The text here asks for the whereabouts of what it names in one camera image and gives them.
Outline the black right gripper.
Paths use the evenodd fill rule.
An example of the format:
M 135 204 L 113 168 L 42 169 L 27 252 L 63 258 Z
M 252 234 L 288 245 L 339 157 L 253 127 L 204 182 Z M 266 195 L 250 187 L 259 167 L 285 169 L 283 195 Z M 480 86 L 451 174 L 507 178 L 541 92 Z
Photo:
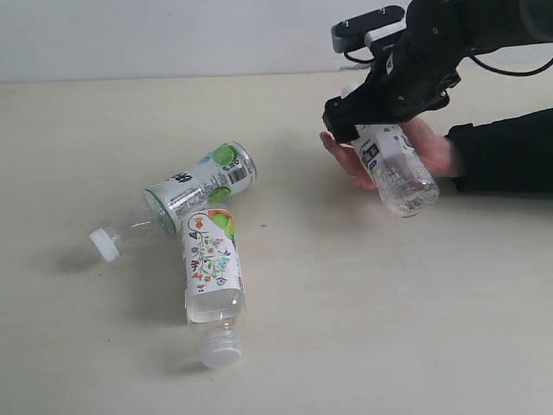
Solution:
M 387 25 L 364 33 L 375 57 L 363 86 L 346 86 L 329 99 L 322 120 L 339 144 L 359 137 L 358 126 L 398 124 L 449 103 L 461 82 L 461 27 Z

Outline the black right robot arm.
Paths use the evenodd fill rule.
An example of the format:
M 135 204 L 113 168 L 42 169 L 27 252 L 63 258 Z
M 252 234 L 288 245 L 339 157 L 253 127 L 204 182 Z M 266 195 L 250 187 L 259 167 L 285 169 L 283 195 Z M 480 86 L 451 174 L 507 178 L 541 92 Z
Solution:
M 550 43 L 550 1 L 412 1 L 338 22 L 333 49 L 372 53 L 365 81 L 327 101 L 322 115 L 341 143 L 360 125 L 392 125 L 447 106 L 462 60 L 501 48 Z

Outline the person's open bare hand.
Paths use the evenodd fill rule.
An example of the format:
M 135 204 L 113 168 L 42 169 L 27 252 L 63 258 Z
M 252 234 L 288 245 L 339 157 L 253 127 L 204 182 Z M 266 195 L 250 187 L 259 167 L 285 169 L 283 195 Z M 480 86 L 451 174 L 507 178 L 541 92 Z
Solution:
M 464 173 L 464 166 L 455 146 L 445 137 L 435 134 L 431 127 L 420 118 L 402 123 L 401 127 L 420 156 L 429 173 L 436 178 L 456 178 Z M 320 133 L 324 148 L 339 165 L 353 178 L 353 183 L 365 190 L 376 190 L 355 155 L 353 148 L 338 144 L 326 131 Z

